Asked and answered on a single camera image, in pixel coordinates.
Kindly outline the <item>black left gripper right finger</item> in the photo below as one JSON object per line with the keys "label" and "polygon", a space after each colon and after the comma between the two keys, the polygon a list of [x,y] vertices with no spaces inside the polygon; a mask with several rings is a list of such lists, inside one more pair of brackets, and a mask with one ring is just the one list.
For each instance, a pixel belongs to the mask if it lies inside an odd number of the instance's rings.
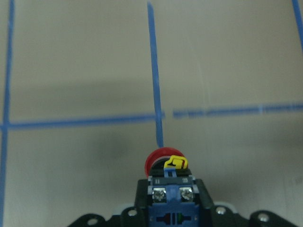
{"label": "black left gripper right finger", "polygon": [[215,204],[201,179],[195,180],[198,189],[200,227],[292,227],[294,224],[268,211],[258,210],[249,218],[242,217],[227,205]]}

